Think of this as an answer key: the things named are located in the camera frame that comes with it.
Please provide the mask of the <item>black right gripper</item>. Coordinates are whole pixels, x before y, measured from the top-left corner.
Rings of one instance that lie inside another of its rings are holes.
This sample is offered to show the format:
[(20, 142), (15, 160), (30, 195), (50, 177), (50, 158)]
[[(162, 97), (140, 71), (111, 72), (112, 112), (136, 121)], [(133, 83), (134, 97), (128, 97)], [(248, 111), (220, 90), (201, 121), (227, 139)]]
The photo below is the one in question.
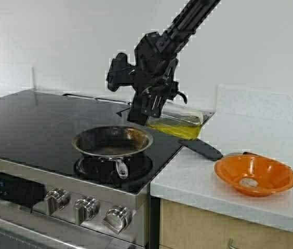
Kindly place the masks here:
[[(144, 126), (149, 118), (159, 117), (166, 100), (181, 96), (184, 103), (187, 97), (179, 90), (174, 80), (178, 65), (177, 54), (188, 42), (186, 31), (165, 31), (147, 33), (135, 48), (135, 90), (128, 121)], [(149, 101), (149, 116), (142, 112), (142, 106)]]

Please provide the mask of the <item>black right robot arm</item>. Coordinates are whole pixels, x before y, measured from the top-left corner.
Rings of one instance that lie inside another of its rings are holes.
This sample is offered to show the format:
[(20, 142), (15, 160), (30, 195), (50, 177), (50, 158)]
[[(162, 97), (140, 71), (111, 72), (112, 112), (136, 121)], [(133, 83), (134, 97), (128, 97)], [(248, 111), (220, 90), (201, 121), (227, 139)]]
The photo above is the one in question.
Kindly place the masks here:
[(218, 1), (189, 1), (162, 34), (148, 33), (138, 43), (129, 122), (145, 125), (149, 117), (160, 117), (166, 101), (177, 95), (188, 101), (174, 80), (177, 55), (217, 4)]

